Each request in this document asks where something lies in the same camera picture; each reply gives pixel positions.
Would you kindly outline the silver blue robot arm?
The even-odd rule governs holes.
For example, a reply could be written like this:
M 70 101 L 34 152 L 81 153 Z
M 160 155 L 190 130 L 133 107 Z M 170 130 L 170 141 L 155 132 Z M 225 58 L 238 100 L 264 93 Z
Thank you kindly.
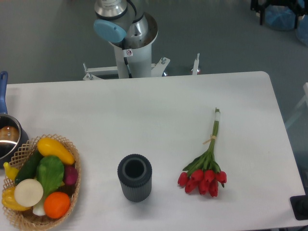
M 157 22 L 144 11 L 143 0 L 97 0 L 94 10 L 96 34 L 115 46 L 139 49 L 156 40 Z

